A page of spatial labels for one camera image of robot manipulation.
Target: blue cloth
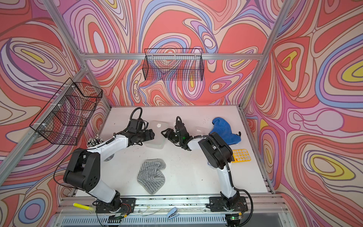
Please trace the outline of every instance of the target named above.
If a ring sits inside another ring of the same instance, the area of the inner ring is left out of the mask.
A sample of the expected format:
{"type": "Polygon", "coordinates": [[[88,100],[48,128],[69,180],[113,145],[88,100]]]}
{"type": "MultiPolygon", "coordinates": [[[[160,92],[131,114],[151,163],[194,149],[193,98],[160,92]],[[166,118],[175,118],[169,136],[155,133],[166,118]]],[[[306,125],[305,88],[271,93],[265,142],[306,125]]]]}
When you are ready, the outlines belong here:
{"type": "Polygon", "coordinates": [[[232,134],[232,129],[225,119],[216,117],[213,119],[212,123],[214,124],[214,127],[209,134],[212,132],[218,133],[228,145],[236,144],[241,141],[241,133],[240,135],[232,134]]]}

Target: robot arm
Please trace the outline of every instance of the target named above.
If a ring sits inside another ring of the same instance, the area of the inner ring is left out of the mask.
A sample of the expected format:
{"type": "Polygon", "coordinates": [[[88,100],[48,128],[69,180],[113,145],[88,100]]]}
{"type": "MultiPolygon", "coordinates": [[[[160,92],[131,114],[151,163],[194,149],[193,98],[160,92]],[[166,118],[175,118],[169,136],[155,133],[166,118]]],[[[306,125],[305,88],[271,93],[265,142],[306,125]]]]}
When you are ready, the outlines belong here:
{"type": "Polygon", "coordinates": [[[154,139],[152,129],[146,130],[148,123],[141,119],[142,108],[136,108],[126,129],[114,133],[113,137],[87,149],[78,148],[72,154],[63,181],[82,189],[101,201],[107,211],[117,212],[121,207],[120,193],[110,188],[100,179],[100,163],[119,150],[132,145],[142,145],[143,141],[154,139]],[[132,119],[140,109],[138,119],[132,119]]]}
{"type": "Polygon", "coordinates": [[[216,132],[192,137],[188,134],[181,118],[177,117],[175,132],[173,129],[166,129],[162,131],[162,135],[185,150],[201,149],[203,151],[210,165],[217,170],[221,185],[222,205],[225,210],[233,210],[238,202],[245,199],[239,194],[239,191],[245,190],[236,189],[233,186],[229,168],[230,163],[234,161],[232,149],[216,132]]]}

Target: swirly pattern backdrop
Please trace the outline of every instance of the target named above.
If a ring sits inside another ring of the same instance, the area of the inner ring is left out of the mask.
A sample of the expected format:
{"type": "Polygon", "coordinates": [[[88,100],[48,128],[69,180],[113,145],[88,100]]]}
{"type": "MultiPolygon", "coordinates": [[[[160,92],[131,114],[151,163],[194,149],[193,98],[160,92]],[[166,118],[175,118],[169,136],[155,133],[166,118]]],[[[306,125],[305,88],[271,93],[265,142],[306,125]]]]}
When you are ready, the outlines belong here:
{"type": "Polygon", "coordinates": [[[217,60],[203,81],[145,81],[141,60],[88,60],[111,106],[236,105],[256,60],[217,60]]]}
{"type": "Polygon", "coordinates": [[[279,0],[59,1],[58,9],[82,52],[143,53],[177,41],[205,53],[261,53],[279,0]]]}
{"type": "Polygon", "coordinates": [[[363,226],[363,1],[299,0],[244,112],[297,226],[363,226]]]}
{"type": "MultiPolygon", "coordinates": [[[[48,100],[80,66],[41,0],[0,1],[0,162],[29,130],[48,100]]],[[[78,146],[39,137],[0,187],[0,226],[46,226],[70,193],[52,174],[76,147],[85,147],[105,119],[97,106],[78,146]]],[[[62,182],[64,162],[56,173],[62,182]]]]}

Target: vent grille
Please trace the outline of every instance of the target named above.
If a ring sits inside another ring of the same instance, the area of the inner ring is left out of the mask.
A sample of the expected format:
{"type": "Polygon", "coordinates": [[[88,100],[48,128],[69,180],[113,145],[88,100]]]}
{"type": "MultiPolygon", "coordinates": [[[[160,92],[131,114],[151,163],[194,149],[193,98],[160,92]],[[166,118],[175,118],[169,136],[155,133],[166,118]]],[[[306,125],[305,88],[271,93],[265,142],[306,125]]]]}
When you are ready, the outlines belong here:
{"type": "MultiPolygon", "coordinates": [[[[99,215],[103,225],[140,225],[140,224],[225,224],[224,214],[179,215],[168,220],[166,215],[129,215],[122,220],[108,220],[108,216],[99,215]]],[[[61,226],[99,226],[96,216],[65,216],[61,226]]]]}

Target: gray towel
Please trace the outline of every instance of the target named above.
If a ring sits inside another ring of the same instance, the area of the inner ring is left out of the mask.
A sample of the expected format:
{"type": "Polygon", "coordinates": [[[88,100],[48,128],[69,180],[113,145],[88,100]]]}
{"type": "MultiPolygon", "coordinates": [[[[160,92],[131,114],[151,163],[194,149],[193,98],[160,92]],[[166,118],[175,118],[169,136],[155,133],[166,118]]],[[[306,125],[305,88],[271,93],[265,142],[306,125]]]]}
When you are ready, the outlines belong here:
{"type": "Polygon", "coordinates": [[[162,159],[148,159],[142,163],[137,182],[141,184],[145,190],[153,195],[165,183],[165,177],[160,170],[165,169],[166,164],[162,159]]]}

